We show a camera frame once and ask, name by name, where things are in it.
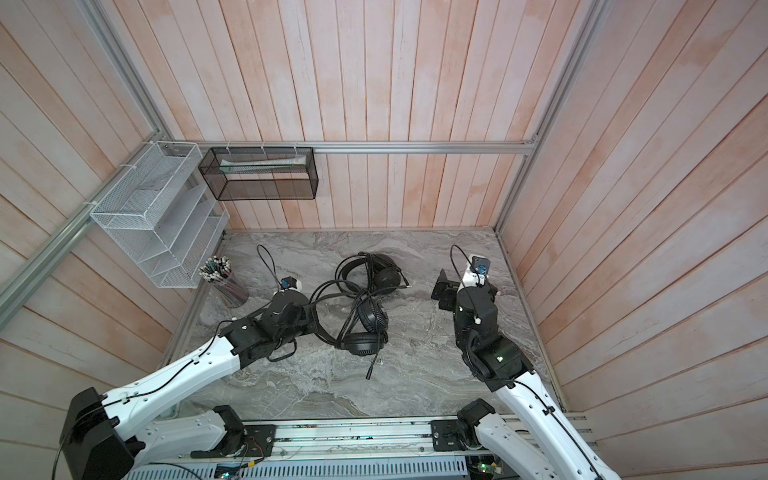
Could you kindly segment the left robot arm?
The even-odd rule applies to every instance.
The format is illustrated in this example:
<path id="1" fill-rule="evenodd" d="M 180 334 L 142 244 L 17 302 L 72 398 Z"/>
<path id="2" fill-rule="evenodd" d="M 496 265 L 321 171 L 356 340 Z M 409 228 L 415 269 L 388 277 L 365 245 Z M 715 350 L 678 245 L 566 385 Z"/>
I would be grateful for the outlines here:
<path id="1" fill-rule="evenodd" d="M 216 406 L 194 417 L 161 413 L 214 381 L 273 358 L 274 351 L 313 332 L 310 301 L 296 289 L 277 291 L 256 311 L 220 323 L 203 345 L 123 387 L 85 389 L 70 401 L 59 456 L 75 479 L 121 479 L 152 461 L 186 454 L 233 457 L 247 448 L 235 411 Z"/>

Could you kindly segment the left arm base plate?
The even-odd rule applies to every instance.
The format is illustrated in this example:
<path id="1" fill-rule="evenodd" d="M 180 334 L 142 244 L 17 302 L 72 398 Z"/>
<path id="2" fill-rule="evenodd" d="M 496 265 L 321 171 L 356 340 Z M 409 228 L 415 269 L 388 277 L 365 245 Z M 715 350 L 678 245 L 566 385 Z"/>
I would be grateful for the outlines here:
<path id="1" fill-rule="evenodd" d="M 276 438 L 274 424 L 246 424 L 243 442 L 247 458 L 265 459 L 271 456 Z"/>

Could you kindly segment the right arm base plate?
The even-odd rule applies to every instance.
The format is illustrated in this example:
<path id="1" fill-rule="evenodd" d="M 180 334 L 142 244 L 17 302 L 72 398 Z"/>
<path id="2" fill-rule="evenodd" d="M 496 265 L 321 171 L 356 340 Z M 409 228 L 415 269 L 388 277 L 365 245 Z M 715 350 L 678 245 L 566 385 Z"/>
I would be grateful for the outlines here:
<path id="1" fill-rule="evenodd" d="M 437 452 L 467 451 L 474 445 L 472 430 L 461 419 L 433 420 L 429 425 Z"/>

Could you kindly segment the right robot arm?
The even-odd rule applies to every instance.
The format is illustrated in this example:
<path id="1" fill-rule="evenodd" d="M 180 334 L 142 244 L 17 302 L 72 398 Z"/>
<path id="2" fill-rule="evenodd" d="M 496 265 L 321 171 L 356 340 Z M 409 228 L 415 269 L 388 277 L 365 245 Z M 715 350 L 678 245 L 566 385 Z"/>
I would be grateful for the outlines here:
<path id="1" fill-rule="evenodd" d="M 470 271 L 453 281 L 442 270 L 431 298 L 452 313 L 456 346 L 473 377 L 516 415 L 535 442 L 482 399 L 457 414 L 462 442 L 490 451 L 522 479 L 617 479 L 549 395 L 518 345 L 500 333 L 495 294 L 486 272 Z"/>

